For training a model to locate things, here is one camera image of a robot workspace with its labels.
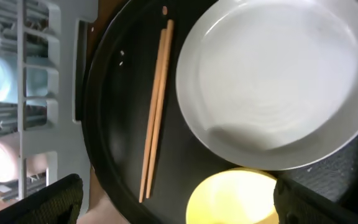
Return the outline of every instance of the pair of chopsticks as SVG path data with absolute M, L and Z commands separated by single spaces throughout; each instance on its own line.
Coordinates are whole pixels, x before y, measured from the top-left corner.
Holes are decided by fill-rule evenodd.
M 142 180 L 140 183 L 139 202 L 143 202 L 144 187 L 146 183 L 147 171 L 147 190 L 146 198 L 150 198 L 152 187 L 155 156 L 157 154 L 158 134 L 160 132 L 162 108 L 167 82 L 169 55 L 171 51 L 173 35 L 173 20 L 168 20 L 166 29 L 161 30 L 160 44 L 158 47 L 157 64 L 155 66 L 154 83 L 152 90 L 152 100 L 150 104 L 149 122 L 147 125 L 147 135 L 144 147 L 144 158 L 142 168 Z

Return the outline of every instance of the white plate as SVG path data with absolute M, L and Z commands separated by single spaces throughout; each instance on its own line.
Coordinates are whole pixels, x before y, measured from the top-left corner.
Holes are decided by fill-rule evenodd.
M 218 1 L 186 38 L 177 93 L 194 134 L 236 164 L 334 153 L 358 133 L 358 1 Z

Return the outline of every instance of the yellow cup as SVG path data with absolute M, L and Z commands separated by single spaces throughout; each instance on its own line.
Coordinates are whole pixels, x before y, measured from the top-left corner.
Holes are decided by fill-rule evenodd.
M 259 170 L 236 168 L 197 186 L 186 209 L 187 224 L 278 224 L 273 191 L 276 178 Z

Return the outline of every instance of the tray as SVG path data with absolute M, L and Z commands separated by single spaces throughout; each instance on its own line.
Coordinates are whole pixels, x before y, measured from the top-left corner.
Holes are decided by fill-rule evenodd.
M 187 34 L 215 0 L 129 0 L 113 15 L 85 77 L 83 133 L 96 175 L 131 223 L 185 223 L 187 201 L 205 178 L 236 167 L 205 148 L 186 125 L 175 72 Z M 162 15 L 168 7 L 168 16 Z M 160 30 L 175 21 L 152 198 L 138 202 Z M 311 166 L 271 172 L 328 199 L 358 204 L 358 137 Z

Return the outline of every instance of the dish rack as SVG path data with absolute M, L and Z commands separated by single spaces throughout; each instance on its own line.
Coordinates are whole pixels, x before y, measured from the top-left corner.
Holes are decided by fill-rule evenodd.
M 76 106 L 86 63 L 87 22 L 98 15 L 92 0 L 0 0 L 0 55 L 17 56 L 18 104 L 0 104 L 0 136 L 20 134 L 19 180 L 0 183 L 1 200 L 23 199 L 57 180 L 76 173 L 83 180 L 81 214 L 89 205 L 90 162 Z M 48 65 L 26 58 L 47 57 Z M 27 96 L 26 68 L 48 72 L 48 94 Z M 46 110 L 27 106 L 44 100 Z M 26 159 L 46 154 L 45 175 L 27 178 Z

